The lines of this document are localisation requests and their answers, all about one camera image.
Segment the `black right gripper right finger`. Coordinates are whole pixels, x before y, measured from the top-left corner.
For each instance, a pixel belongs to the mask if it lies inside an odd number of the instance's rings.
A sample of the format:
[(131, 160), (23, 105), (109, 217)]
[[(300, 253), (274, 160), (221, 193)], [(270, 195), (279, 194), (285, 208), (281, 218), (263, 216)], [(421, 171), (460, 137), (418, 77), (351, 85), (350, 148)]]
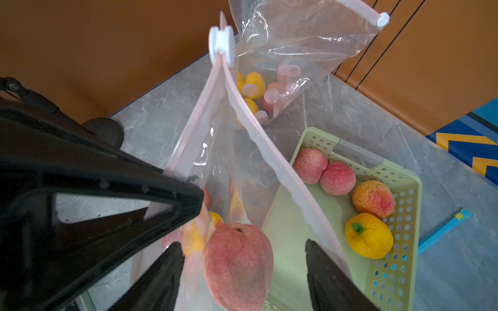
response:
[(307, 282), (313, 310), (377, 310), (326, 252), (306, 241)]

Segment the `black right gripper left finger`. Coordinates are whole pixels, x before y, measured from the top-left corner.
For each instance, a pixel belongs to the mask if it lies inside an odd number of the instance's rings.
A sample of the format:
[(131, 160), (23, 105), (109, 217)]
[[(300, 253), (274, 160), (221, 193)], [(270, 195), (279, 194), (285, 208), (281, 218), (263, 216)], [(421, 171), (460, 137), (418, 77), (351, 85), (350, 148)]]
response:
[(174, 310), (185, 257), (172, 243), (111, 310)]

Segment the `pink peach front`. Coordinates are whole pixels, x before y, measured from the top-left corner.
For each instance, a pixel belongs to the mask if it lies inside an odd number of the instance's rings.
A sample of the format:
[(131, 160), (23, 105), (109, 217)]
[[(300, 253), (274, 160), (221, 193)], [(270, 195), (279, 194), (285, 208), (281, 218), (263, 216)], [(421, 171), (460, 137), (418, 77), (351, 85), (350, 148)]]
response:
[(283, 110), (288, 96), (286, 85), (285, 82), (273, 82), (268, 85), (262, 98), (263, 109), (268, 114), (279, 114)]

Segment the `yellow peach with red spot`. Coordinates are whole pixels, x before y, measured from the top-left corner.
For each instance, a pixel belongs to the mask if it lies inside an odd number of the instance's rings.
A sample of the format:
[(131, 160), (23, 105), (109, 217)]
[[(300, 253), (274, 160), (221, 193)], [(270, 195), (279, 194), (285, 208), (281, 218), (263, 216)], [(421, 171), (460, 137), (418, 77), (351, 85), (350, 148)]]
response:
[(245, 76), (242, 87), (243, 96), (256, 100), (263, 97), (266, 89), (265, 81), (258, 72), (253, 71)]

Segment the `clear zip-top bag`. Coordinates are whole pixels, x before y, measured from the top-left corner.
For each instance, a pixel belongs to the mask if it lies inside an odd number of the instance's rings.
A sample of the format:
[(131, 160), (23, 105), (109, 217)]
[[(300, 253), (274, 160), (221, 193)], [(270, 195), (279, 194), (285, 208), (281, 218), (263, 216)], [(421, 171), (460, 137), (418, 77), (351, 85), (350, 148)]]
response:
[(239, 33), (238, 68), (253, 71), (266, 88), (285, 82), (288, 96), (279, 114), (268, 114), (262, 98), (257, 120), (280, 116), (301, 94), (359, 54), (390, 21), (364, 1), (231, 1)]

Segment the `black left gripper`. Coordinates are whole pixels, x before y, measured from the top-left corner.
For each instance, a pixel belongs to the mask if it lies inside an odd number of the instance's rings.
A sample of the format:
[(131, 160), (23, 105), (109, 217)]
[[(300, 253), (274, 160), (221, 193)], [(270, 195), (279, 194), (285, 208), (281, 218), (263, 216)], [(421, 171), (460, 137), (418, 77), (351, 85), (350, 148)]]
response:
[(18, 80), (1, 90), (1, 309), (90, 310), (88, 289), (196, 217), (204, 193)]

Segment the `clear bag with pink dots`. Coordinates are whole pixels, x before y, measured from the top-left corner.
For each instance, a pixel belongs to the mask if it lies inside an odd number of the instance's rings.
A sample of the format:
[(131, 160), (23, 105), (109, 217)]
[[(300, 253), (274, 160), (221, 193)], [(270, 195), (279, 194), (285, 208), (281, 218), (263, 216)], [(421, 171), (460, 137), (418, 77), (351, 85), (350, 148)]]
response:
[[(203, 210), (215, 212), (224, 224), (253, 225), (268, 237), (274, 271), (261, 310), (313, 310), (306, 241), (315, 241), (350, 279), (341, 243), (308, 187), (241, 97), (235, 36), (225, 17), (210, 29), (208, 44), (211, 72), (164, 172), (210, 194), (197, 216)], [(189, 222), (162, 237), (160, 246), (148, 246), (134, 257), (133, 282), (172, 243), (181, 244), (182, 228)], [(184, 257), (174, 310), (224, 310), (207, 286), (204, 251)]]

